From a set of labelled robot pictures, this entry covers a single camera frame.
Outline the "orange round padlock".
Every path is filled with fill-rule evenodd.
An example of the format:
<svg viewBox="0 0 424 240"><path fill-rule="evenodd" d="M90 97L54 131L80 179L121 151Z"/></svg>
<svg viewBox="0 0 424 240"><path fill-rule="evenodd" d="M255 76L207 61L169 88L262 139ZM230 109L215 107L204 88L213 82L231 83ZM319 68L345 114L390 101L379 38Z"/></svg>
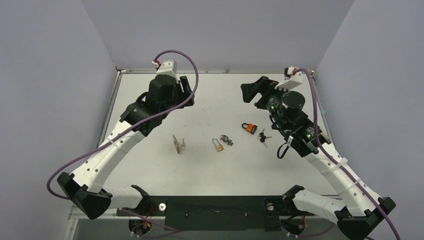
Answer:
<svg viewBox="0 0 424 240"><path fill-rule="evenodd" d="M248 133L254 135L257 131L258 126L252 123L242 123L241 127L246 130Z"/></svg>

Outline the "black headed key bunch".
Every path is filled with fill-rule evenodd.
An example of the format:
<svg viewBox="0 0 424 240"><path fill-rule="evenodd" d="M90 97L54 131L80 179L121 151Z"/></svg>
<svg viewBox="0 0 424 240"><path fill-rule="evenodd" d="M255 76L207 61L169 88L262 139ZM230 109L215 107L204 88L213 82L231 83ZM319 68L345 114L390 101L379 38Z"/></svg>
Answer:
<svg viewBox="0 0 424 240"><path fill-rule="evenodd" d="M265 128L258 134L259 141L265 146L268 147L268 145L266 144L266 139L270 139L272 138L271 136L266 136L265 135Z"/></svg>

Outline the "large brass padlock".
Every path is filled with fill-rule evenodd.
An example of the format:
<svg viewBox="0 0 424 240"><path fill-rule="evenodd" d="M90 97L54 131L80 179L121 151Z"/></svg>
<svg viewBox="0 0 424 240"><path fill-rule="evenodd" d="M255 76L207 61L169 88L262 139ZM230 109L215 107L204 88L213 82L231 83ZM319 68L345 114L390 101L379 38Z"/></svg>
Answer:
<svg viewBox="0 0 424 240"><path fill-rule="evenodd" d="M172 136L172 140L173 140L173 145L174 145L174 148L175 148L177 154L180 154L180 152L181 152L180 145L179 145L179 142L178 142L175 135Z"/></svg>

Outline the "small black keys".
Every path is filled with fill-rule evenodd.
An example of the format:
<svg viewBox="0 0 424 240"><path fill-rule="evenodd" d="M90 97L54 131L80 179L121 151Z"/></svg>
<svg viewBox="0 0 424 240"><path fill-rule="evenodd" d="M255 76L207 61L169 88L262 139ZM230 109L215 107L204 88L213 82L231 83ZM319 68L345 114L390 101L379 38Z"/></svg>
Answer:
<svg viewBox="0 0 424 240"><path fill-rule="evenodd" d="M232 146L234 144L233 141L225 134L220 135L220 140L225 142L229 146Z"/></svg>

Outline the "small brass padlock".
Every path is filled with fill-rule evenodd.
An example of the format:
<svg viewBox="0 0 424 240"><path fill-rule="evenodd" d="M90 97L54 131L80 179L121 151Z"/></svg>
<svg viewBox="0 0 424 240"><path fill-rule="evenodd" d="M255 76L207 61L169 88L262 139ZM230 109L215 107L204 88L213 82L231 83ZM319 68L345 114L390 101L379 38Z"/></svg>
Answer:
<svg viewBox="0 0 424 240"><path fill-rule="evenodd" d="M213 138L212 139L212 143L214 144L214 146L215 146L215 149L218 151L218 152L221 152L222 150L224 150L224 147L223 147L223 145L220 143L220 141L217 139L217 138Z"/></svg>

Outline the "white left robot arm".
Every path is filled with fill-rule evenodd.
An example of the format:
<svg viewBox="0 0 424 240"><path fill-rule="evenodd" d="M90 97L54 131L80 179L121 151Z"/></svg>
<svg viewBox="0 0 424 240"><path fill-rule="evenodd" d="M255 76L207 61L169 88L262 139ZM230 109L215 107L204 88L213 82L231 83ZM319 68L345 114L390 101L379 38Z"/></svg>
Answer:
<svg viewBox="0 0 424 240"><path fill-rule="evenodd" d="M141 187L106 187L112 171L130 150L160 126L171 109L194 105L186 76L157 74L147 92L128 105L100 150L91 153L71 173L62 172L57 182L65 195L91 220L106 210L128 208L136 215L149 209L149 195Z"/></svg>

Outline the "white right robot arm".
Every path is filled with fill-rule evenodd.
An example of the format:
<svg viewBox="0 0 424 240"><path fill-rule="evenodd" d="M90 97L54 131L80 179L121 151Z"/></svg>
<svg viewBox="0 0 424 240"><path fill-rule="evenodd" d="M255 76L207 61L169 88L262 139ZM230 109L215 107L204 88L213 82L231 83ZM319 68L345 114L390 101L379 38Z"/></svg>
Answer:
<svg viewBox="0 0 424 240"><path fill-rule="evenodd" d="M294 149L316 168L339 196L339 199L325 197L295 185L283 195L282 207L289 214L310 213L322 217L337 225L350 240L366 240L382 221L388 220L395 202L370 190L319 127L317 93L311 77L308 82L313 116L304 112L305 97L294 91L302 77L297 74L276 82L262 76L240 86L245 103L260 95L255 107L269 112L272 128L281 133L286 148Z"/></svg>

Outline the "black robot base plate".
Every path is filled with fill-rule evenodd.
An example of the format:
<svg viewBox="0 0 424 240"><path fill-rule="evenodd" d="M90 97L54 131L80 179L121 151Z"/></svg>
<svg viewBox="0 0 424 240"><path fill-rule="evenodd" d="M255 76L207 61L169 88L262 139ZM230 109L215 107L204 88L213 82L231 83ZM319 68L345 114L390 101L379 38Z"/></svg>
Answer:
<svg viewBox="0 0 424 240"><path fill-rule="evenodd" d="M304 212L286 205L280 195L266 196L150 196L130 212L164 217L165 225L180 231L280 230L283 219Z"/></svg>

